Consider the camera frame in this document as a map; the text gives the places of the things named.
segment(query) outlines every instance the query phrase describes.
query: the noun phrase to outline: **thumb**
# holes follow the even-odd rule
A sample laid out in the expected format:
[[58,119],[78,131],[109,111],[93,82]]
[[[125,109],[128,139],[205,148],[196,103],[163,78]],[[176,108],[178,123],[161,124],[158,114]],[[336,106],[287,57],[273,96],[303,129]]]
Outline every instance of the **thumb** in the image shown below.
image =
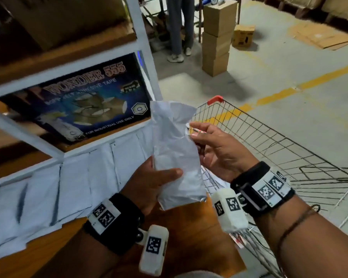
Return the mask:
[[158,181],[158,186],[164,185],[168,182],[177,180],[183,175],[180,168],[173,168],[169,170],[158,170],[155,172],[154,178]]
[[209,133],[192,133],[190,135],[190,138],[195,142],[200,145],[209,145],[213,148],[215,147],[220,147],[220,136],[217,135],[212,135]]

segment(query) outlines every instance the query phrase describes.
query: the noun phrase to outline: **concrete floor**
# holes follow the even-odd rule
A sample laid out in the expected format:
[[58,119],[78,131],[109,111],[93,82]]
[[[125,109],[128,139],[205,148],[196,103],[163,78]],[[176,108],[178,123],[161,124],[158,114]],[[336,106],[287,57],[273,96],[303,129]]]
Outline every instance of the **concrete floor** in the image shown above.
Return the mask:
[[[241,24],[256,25],[249,51],[231,47],[227,72],[201,69],[201,45],[184,63],[153,54],[164,100],[199,106],[221,95],[331,163],[348,167],[348,46],[319,50],[287,35],[301,20],[258,1],[242,0]],[[348,233],[348,222],[343,230]]]

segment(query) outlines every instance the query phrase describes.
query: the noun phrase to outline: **yellow floor line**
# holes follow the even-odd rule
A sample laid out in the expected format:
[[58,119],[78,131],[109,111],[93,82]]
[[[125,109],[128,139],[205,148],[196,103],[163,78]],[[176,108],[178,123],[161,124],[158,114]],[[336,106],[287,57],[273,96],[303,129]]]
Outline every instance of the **yellow floor line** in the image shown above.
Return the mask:
[[254,105],[246,103],[238,108],[234,108],[233,110],[228,109],[228,111],[221,113],[221,114],[218,114],[214,117],[211,117],[211,118],[205,120],[205,122],[214,123],[215,121],[219,121],[222,123],[225,120],[231,119],[232,116],[239,116],[242,114],[242,112],[248,112],[257,106],[266,105],[266,104],[269,104],[271,102],[281,100],[281,99],[289,97],[295,93],[304,91],[304,90],[309,89],[309,88],[316,87],[320,84],[323,84],[323,83],[326,83],[326,82],[331,81],[333,79],[336,79],[336,78],[343,76],[345,74],[348,74],[348,65],[341,68],[341,69],[335,70],[333,72],[326,73],[326,74],[324,74],[320,77],[317,77],[313,80],[310,80],[308,82],[301,83],[296,88],[287,88],[287,89],[284,89],[284,90],[282,90],[278,93],[275,93],[271,96],[266,96],[264,98],[260,98],[256,101],[256,103]]

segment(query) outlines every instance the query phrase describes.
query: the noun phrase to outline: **wire basket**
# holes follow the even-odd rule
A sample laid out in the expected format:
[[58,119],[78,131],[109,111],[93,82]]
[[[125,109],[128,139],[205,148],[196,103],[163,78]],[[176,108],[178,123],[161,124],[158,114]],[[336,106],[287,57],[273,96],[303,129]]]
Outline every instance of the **wire basket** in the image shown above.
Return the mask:
[[[339,168],[276,130],[243,112],[221,96],[198,107],[193,121],[208,122],[233,135],[260,161],[278,168],[290,179],[296,193],[309,205],[319,204],[320,214],[338,227],[348,220],[348,168]],[[223,187],[203,169],[210,194]],[[276,277],[283,277],[267,242],[250,218],[251,227],[233,234],[242,236],[248,249]]]

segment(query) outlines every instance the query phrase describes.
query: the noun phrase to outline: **shoe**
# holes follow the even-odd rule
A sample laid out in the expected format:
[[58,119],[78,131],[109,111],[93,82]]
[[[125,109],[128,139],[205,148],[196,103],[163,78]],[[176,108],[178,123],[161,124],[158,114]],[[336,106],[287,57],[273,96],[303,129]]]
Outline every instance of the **shoe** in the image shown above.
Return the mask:
[[167,57],[167,60],[168,60],[168,62],[181,63],[184,61],[184,57],[181,54],[179,54],[179,55],[172,54],[172,55],[169,55]]
[[186,48],[184,53],[185,53],[186,56],[190,56],[192,54],[192,49],[191,48]]

